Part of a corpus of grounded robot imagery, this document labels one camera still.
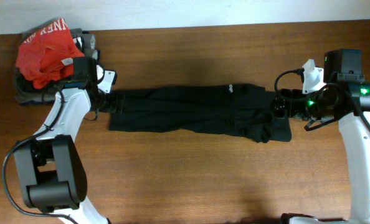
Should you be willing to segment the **black t-shirt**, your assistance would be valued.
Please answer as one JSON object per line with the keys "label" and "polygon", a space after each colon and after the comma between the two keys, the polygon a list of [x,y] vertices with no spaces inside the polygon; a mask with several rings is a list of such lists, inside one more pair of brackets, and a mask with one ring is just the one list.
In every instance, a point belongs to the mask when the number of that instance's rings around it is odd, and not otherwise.
{"label": "black t-shirt", "polygon": [[118,106],[109,130],[195,133],[245,137],[255,142],[288,142],[289,120],[276,118],[275,94],[253,84],[166,86],[114,92]]}

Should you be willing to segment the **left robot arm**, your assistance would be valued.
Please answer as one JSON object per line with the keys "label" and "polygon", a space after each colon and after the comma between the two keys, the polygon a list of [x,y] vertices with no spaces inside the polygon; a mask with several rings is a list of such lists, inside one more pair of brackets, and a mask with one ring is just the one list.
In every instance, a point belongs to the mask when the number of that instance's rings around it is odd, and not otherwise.
{"label": "left robot arm", "polygon": [[27,215],[64,223],[109,223],[87,197],[87,176],[75,147],[85,115],[112,113],[120,100],[111,93],[117,74],[94,58],[73,59],[74,73],[59,81],[54,105],[40,129],[19,141],[14,157]]}

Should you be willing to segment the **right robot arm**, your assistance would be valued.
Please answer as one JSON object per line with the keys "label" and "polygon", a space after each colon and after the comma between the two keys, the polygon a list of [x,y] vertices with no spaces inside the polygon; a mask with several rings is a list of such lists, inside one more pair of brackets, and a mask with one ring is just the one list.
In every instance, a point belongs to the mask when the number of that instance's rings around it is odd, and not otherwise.
{"label": "right robot arm", "polygon": [[329,51],[323,67],[309,59],[292,71],[301,78],[300,90],[274,88],[276,117],[305,120],[306,131],[338,124],[351,186],[346,223],[370,223],[370,83],[362,56],[357,49]]}

